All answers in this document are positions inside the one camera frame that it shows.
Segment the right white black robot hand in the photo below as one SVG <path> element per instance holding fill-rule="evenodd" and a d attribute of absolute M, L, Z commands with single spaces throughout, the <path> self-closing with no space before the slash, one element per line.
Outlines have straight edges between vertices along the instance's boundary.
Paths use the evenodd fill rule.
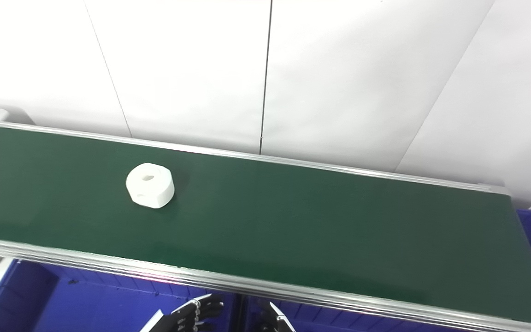
<path fill-rule="evenodd" d="M 255 332 L 296 332 L 287 316 L 273 302 L 259 300 L 260 313 Z"/>

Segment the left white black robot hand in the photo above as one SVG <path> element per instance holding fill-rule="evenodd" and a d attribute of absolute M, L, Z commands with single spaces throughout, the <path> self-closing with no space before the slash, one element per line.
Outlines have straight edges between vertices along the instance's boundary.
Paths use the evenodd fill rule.
<path fill-rule="evenodd" d="M 214 332 L 217 325 L 209 322 L 224 310 L 223 296 L 207 294 L 192 298 L 170 313 L 158 309 L 141 328 L 141 332 Z"/>

